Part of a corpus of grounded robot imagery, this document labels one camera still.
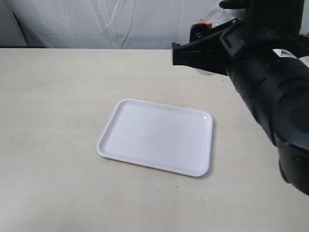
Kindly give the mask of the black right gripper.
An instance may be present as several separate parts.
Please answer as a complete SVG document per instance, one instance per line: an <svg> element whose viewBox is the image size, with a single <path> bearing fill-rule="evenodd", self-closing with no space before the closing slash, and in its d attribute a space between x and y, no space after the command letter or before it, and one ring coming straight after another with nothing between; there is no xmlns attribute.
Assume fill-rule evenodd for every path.
<svg viewBox="0 0 309 232"><path fill-rule="evenodd" d="M189 43L172 44L172 64L223 75L246 73L246 23L245 19L235 18L214 27L199 19L191 26Z"/></svg>

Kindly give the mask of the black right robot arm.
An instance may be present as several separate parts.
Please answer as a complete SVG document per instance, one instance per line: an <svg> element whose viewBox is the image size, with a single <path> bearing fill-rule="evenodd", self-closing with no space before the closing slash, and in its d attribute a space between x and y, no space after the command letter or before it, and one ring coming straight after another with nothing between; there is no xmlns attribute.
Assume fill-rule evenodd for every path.
<svg viewBox="0 0 309 232"><path fill-rule="evenodd" d="M286 183L309 192L309 38L300 33L302 0L223 0L241 17L198 22L189 43L172 44L173 65L229 76L255 121L278 149Z"/></svg>

